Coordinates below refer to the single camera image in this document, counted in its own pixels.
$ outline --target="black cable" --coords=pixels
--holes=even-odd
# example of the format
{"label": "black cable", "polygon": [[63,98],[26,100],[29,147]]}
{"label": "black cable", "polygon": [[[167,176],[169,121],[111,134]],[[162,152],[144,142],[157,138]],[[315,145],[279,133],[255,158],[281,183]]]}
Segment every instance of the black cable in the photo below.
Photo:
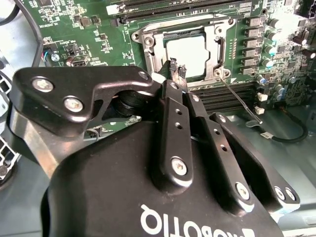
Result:
{"label": "black cable", "polygon": [[34,33],[36,42],[37,42],[37,48],[34,55],[34,60],[32,63],[32,67],[38,67],[41,60],[41,54],[43,52],[43,37],[40,32],[39,26],[36,24],[34,18],[31,16],[29,11],[26,9],[26,7],[23,5],[21,0],[14,0],[15,4],[20,8],[21,12],[24,14],[26,20],[30,24],[32,31]]}
{"label": "black cable", "polygon": [[[281,111],[283,113],[285,113],[293,122],[295,122],[296,124],[298,124],[302,130],[303,133],[301,136],[297,137],[297,138],[293,138],[293,139],[284,139],[284,138],[279,138],[279,137],[275,137],[274,135],[271,137],[272,140],[276,141],[276,142],[281,142],[281,143],[297,143],[300,141],[303,141],[307,136],[308,136],[308,129],[306,127],[306,125],[300,121],[297,117],[295,117],[293,114],[291,114],[289,111],[287,111],[285,108],[280,107]],[[255,126],[253,127],[255,130],[257,130],[260,134],[263,134],[266,132],[266,130],[264,130],[262,127],[260,126]]]}
{"label": "black cable", "polygon": [[12,12],[10,13],[10,15],[7,18],[5,18],[4,20],[0,21],[0,26],[3,26],[5,24],[8,24],[11,21],[13,21],[14,18],[18,15],[19,11],[20,11],[20,8],[17,5],[15,5]]}

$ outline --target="small wire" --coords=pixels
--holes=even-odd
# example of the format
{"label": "small wire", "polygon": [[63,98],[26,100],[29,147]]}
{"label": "small wire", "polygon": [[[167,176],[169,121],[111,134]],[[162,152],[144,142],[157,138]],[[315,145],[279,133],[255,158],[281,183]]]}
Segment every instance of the small wire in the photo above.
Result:
{"label": "small wire", "polygon": [[10,15],[7,18],[0,21],[0,26],[3,26],[13,21],[18,15],[19,11],[20,11],[20,8],[17,5],[15,5]]}

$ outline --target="mounting hole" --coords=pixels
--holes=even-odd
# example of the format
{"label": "mounting hole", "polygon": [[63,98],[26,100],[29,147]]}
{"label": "mounting hole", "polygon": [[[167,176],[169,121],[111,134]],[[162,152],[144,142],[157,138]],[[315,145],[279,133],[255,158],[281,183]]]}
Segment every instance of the mounting hole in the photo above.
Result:
{"label": "mounting hole", "polygon": [[148,76],[146,75],[146,73],[144,72],[138,72],[138,74],[140,75],[140,77],[142,77],[145,80],[148,80]]}
{"label": "mounting hole", "polygon": [[220,135],[220,134],[221,134],[217,129],[214,129],[214,132],[215,132],[217,135]]}
{"label": "mounting hole", "polygon": [[183,127],[181,126],[181,124],[178,123],[178,122],[175,123],[175,126],[176,126],[178,129],[182,129],[182,128],[183,128]]}
{"label": "mounting hole", "polygon": [[222,150],[223,150],[224,152],[227,151],[227,148],[226,148],[224,145],[221,145],[221,148],[222,148]]}
{"label": "mounting hole", "polygon": [[176,113],[182,115],[182,112],[179,109],[176,109]]}

